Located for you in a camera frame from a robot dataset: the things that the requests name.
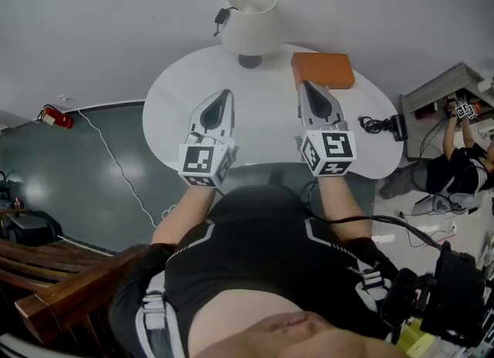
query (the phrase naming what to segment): yellow object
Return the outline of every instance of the yellow object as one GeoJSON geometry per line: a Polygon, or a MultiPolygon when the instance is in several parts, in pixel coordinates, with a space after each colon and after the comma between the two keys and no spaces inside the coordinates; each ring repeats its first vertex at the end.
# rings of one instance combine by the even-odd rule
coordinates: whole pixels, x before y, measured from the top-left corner
{"type": "Polygon", "coordinates": [[[435,337],[420,330],[422,321],[414,319],[410,326],[405,326],[401,332],[397,347],[411,358],[419,358],[434,342],[435,337]]]}

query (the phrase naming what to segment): white lamp shade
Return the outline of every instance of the white lamp shade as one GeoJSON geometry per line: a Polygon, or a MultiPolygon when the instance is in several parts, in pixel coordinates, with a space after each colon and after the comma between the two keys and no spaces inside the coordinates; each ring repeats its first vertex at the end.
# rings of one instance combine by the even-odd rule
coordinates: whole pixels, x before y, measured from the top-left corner
{"type": "Polygon", "coordinates": [[[230,16],[222,26],[225,46],[240,55],[257,56],[278,46],[276,0],[228,0],[230,16]]]}

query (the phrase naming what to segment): orange box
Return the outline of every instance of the orange box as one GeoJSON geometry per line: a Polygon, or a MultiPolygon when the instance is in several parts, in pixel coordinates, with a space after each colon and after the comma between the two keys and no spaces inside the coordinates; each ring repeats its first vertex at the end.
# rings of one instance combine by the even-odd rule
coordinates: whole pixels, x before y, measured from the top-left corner
{"type": "Polygon", "coordinates": [[[297,89],[302,81],[313,81],[331,90],[347,90],[355,84],[348,55],[295,52],[292,68],[297,89]]]}

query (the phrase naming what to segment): white wall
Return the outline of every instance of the white wall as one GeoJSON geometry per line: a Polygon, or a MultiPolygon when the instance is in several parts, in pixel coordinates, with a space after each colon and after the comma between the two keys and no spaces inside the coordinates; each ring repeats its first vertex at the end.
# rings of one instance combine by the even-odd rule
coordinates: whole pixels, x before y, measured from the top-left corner
{"type": "Polygon", "coordinates": [[[24,123],[28,123],[29,120],[17,117],[16,115],[0,110],[0,130],[5,127],[18,127],[24,123]]]}
{"type": "MultiPolygon", "coordinates": [[[[346,52],[393,101],[463,61],[494,71],[494,0],[279,0],[283,40],[346,52]]],[[[0,0],[0,109],[143,99],[173,61],[218,44],[224,0],[0,0]]]]}

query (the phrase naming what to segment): wooden bench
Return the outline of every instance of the wooden bench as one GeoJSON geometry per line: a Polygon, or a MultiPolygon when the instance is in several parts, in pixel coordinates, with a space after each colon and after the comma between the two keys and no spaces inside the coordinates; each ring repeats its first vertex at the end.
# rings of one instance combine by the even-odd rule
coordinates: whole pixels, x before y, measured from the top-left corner
{"type": "Polygon", "coordinates": [[[0,241],[0,333],[65,353],[128,356],[111,332],[108,308],[146,249],[110,257],[66,241],[35,248],[0,241]]]}

